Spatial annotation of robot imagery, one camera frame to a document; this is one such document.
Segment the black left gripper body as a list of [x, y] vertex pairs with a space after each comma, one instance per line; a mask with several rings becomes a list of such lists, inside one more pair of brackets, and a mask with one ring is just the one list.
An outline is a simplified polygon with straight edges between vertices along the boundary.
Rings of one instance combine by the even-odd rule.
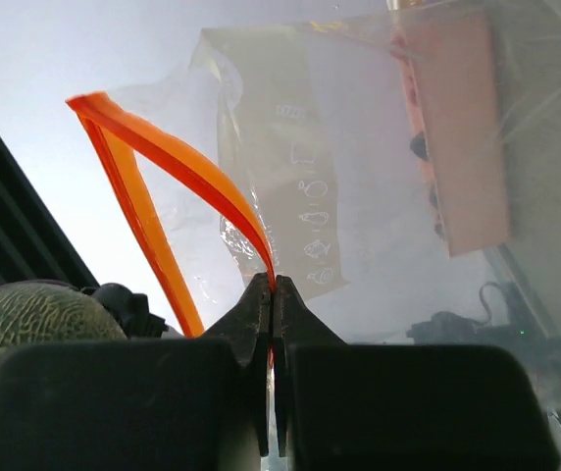
[[116, 283], [86, 287], [81, 292], [101, 303], [130, 339], [160, 339], [167, 331], [166, 321], [150, 312], [146, 294]]

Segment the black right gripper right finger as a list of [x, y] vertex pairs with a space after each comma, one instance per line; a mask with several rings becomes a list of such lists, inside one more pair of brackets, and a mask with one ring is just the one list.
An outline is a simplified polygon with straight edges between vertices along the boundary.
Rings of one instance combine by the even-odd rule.
[[276, 279], [278, 450], [292, 470], [556, 470], [523, 366], [483, 344], [355, 344]]

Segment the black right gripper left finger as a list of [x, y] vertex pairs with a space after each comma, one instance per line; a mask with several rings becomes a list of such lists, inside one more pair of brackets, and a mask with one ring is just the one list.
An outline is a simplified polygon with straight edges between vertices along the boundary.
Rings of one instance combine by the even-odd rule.
[[198, 338], [24, 344], [0, 358], [0, 470], [256, 470], [271, 289]]

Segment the green netted melon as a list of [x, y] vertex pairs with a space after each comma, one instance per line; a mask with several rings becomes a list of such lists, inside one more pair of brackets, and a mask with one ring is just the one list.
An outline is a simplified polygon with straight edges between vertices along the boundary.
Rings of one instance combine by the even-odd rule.
[[24, 344], [126, 337], [101, 303], [76, 289], [35, 281], [0, 286], [0, 358]]

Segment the clear zip bag orange zipper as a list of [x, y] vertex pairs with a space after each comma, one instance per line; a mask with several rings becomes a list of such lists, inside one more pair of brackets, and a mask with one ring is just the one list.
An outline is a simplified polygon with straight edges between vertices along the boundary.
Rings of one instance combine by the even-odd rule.
[[[463, 2], [489, 21], [510, 236], [451, 257], [391, 35]], [[508, 350], [561, 416], [561, 1], [205, 28], [185, 71], [68, 105], [185, 335], [286, 276], [346, 341]]]

